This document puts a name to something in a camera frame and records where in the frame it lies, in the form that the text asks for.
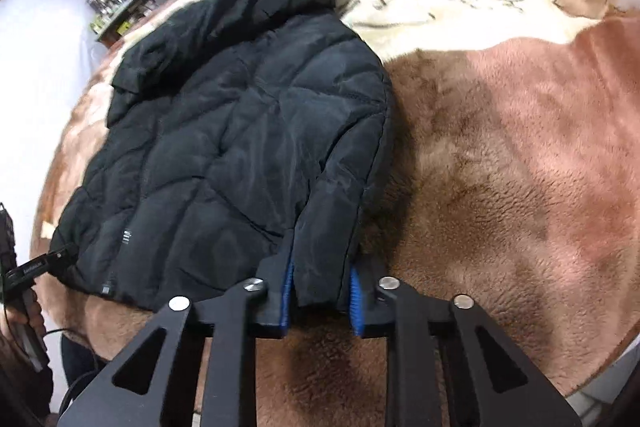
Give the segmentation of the person's left hand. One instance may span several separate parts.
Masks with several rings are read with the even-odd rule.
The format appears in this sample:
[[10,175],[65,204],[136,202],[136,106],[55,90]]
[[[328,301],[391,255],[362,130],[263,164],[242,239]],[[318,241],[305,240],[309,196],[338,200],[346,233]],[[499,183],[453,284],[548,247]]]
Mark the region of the person's left hand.
[[14,333],[17,326],[29,326],[39,338],[46,332],[46,325],[44,325],[42,309],[38,303],[37,294],[32,288],[29,288],[26,295],[26,303],[24,303],[23,310],[17,309],[16,306],[3,306],[3,311],[1,312],[1,334],[6,339],[15,341]]

